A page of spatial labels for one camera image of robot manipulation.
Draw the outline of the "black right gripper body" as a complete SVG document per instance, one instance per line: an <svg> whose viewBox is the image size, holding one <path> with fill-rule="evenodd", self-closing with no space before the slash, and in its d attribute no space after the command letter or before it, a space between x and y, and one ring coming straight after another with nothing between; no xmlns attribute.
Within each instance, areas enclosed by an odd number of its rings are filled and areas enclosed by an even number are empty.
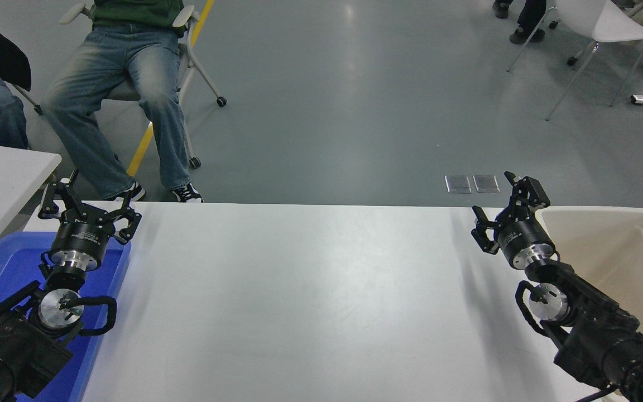
<svg viewBox="0 0 643 402"><path fill-rule="evenodd" d="M544 245L545 255L553 255L555 244L538 221L534 218L511 222L497 231L498 247L505 258L515 258L521 250L533 245Z"/></svg>

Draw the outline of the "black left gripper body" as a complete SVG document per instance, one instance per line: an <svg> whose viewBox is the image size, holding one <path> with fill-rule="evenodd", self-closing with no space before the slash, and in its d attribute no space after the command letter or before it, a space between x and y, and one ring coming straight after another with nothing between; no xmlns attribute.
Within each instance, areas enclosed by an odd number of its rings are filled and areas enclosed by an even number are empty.
<svg viewBox="0 0 643 402"><path fill-rule="evenodd" d="M79 219L61 219L54 242L51 245L51 261L60 262L66 253L78 252L101 262L109 239L114 234L114 224L82 222Z"/></svg>

